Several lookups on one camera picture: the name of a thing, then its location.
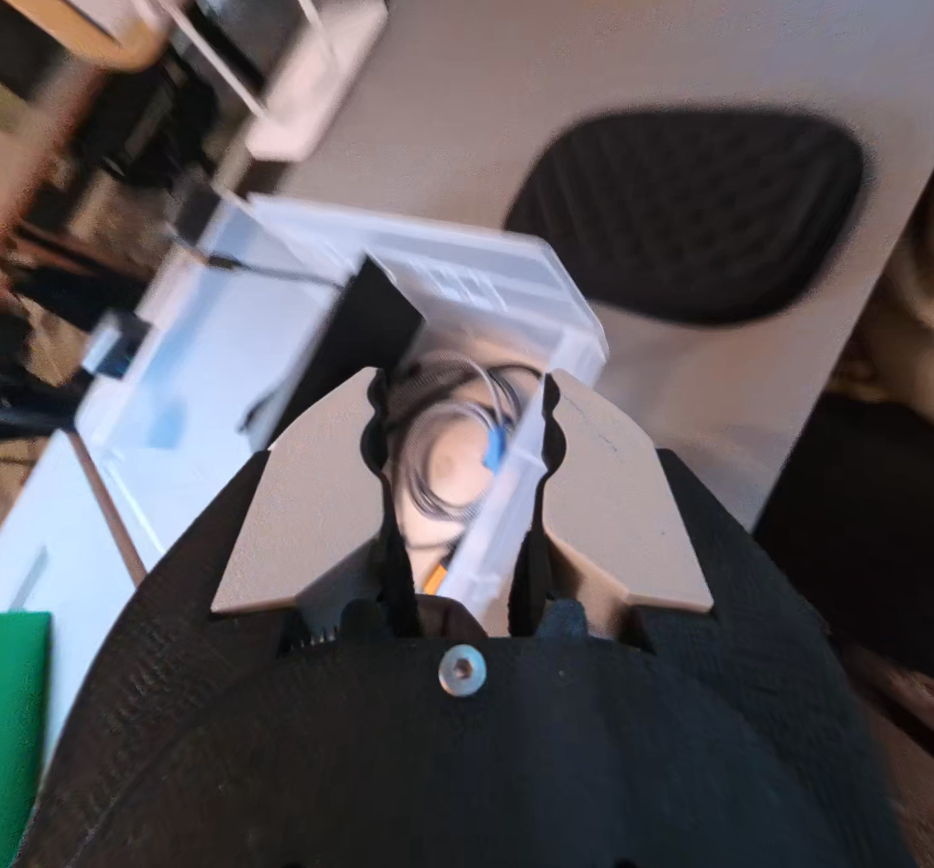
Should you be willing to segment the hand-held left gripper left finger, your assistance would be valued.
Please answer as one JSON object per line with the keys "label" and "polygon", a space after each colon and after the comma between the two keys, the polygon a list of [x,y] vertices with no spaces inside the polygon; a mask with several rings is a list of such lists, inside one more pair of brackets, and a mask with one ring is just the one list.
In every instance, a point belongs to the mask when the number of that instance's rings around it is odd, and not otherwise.
{"label": "hand-held left gripper left finger", "polygon": [[363,602],[393,635],[421,635],[385,469],[387,401],[385,372],[364,368],[271,444],[212,613],[285,608],[307,638],[337,638],[344,609]]}

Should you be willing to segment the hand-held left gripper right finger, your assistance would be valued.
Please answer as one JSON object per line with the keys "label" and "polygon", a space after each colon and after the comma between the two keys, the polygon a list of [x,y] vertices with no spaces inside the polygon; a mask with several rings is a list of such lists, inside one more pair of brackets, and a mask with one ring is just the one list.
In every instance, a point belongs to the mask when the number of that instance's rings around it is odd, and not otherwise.
{"label": "hand-held left gripper right finger", "polygon": [[708,615],[714,596],[648,434],[566,371],[544,377],[542,413],[509,635],[534,636],[558,603],[578,605],[595,638],[621,638],[638,608]]}

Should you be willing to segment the clear plastic bin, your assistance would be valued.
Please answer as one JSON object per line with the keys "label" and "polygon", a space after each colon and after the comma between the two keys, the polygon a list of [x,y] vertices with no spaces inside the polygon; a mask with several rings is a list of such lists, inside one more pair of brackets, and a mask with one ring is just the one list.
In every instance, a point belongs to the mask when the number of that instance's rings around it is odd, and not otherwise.
{"label": "clear plastic bin", "polygon": [[76,430],[152,571],[256,450],[297,390],[337,286],[366,258],[420,313],[407,363],[431,351],[566,371],[594,386],[609,356],[596,314],[543,241],[283,197],[224,198],[196,252],[294,271],[288,283],[207,267],[179,247],[136,316],[120,379],[95,379]]}

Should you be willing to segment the black bin divider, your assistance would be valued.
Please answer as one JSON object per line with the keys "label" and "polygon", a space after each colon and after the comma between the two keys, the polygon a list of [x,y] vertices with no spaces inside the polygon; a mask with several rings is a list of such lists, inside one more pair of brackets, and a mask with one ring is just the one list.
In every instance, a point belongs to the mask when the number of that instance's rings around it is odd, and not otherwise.
{"label": "black bin divider", "polygon": [[419,310],[372,257],[338,290],[281,382],[248,412],[240,431],[264,450],[310,407],[360,371],[392,372],[424,323]]}

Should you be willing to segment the small grey box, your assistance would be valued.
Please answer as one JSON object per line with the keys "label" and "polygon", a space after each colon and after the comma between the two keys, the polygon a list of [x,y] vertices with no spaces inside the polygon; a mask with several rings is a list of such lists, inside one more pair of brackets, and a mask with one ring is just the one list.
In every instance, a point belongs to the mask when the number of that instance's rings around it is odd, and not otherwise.
{"label": "small grey box", "polygon": [[172,238],[189,246],[196,246],[201,240],[222,197],[216,187],[210,183],[194,184],[182,197],[168,221]]}
{"label": "small grey box", "polygon": [[80,368],[93,377],[120,381],[150,329],[151,324],[136,313],[106,311],[88,337]]}

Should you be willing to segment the black mesh wrist rest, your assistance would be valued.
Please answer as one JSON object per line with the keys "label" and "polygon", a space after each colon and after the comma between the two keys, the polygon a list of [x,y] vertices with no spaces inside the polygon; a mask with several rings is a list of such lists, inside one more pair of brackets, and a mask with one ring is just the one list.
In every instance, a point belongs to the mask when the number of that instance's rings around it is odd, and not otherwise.
{"label": "black mesh wrist rest", "polygon": [[808,291],[852,225],[864,175],[857,137],[821,115],[608,111],[542,150],[503,229],[547,243],[588,301],[740,325]]}

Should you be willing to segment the green plastic bin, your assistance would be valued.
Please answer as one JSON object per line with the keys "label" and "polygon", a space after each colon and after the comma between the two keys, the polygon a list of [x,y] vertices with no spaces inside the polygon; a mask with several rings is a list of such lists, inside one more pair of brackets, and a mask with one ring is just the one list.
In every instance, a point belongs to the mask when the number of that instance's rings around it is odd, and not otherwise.
{"label": "green plastic bin", "polygon": [[52,616],[1,615],[1,863],[16,856],[32,813],[43,753]]}

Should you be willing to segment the white document stand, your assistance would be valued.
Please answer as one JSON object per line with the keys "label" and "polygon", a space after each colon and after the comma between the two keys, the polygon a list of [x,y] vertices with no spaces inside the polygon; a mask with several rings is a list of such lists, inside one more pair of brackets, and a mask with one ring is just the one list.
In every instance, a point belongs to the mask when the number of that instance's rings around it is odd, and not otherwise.
{"label": "white document stand", "polygon": [[134,0],[150,23],[171,22],[205,57],[252,114],[244,145],[252,160],[293,163],[313,154],[385,30],[385,0],[351,0],[319,9],[296,0],[306,25],[264,97],[257,96],[170,0]]}

